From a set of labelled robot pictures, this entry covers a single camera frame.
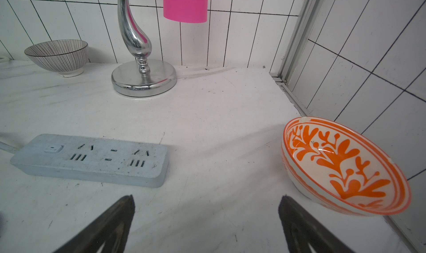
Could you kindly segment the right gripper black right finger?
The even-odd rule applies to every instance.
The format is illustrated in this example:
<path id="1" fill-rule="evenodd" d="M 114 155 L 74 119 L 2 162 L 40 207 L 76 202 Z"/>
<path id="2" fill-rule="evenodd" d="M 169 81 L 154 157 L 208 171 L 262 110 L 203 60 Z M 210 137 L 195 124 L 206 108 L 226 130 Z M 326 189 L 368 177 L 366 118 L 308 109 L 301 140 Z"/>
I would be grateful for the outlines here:
<path id="1" fill-rule="evenodd" d="M 278 207 L 291 253 L 351 253 L 351 250 L 292 197 L 283 196 Z"/>

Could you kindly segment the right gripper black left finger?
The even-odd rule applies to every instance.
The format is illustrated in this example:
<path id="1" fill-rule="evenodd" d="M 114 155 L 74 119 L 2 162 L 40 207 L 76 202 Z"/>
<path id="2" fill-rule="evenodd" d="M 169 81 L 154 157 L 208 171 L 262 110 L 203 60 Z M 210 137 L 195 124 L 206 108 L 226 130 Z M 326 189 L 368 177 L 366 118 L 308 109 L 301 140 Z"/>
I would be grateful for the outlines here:
<path id="1" fill-rule="evenodd" d="M 125 250 L 134 213 L 133 196 L 123 196 L 56 252 L 122 253 Z"/>

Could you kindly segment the orange patterned ceramic bowl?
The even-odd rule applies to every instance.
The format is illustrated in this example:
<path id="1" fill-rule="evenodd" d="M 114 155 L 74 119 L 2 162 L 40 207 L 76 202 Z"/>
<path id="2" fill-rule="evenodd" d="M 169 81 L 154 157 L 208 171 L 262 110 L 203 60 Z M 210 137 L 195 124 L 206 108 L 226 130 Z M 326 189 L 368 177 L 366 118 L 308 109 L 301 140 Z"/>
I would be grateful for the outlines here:
<path id="1" fill-rule="evenodd" d="M 363 135 L 318 117 L 289 121 L 282 160 L 294 186 L 327 209 L 356 216 L 396 215 L 411 204 L 398 165 Z"/>

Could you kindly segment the chrome glass holder stand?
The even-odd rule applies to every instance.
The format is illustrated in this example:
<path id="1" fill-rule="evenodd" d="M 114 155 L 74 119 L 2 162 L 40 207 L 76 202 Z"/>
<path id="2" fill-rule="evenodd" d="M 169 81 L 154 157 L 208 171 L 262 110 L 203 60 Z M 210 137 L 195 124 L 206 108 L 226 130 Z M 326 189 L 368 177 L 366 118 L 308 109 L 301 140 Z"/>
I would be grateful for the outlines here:
<path id="1" fill-rule="evenodd" d="M 173 65 L 161 60 L 148 60 L 152 43 L 137 25 L 129 0 L 118 0 L 120 33 L 134 61 L 123 63 L 111 75 L 114 90 L 128 97 L 145 98 L 162 94 L 177 83 Z"/>

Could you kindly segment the striped small bowl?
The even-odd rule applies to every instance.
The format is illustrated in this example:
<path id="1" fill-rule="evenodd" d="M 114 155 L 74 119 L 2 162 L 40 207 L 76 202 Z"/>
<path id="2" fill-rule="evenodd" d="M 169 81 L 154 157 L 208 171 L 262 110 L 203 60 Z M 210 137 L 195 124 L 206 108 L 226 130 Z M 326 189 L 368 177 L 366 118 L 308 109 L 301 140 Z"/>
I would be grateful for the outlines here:
<path id="1" fill-rule="evenodd" d="M 82 40 L 54 40 L 32 45 L 24 54 L 37 66 L 64 78 L 79 76 L 88 61 L 88 43 Z"/>

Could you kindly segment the pink plastic wine glass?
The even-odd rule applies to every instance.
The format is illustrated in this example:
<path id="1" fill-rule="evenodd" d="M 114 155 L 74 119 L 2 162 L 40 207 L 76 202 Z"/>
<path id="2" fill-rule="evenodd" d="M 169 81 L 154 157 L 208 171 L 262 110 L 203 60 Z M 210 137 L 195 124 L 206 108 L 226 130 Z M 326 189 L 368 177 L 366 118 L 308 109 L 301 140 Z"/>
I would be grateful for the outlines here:
<path id="1" fill-rule="evenodd" d="M 163 0 L 166 19 L 190 24 L 207 22 L 208 0 Z"/>

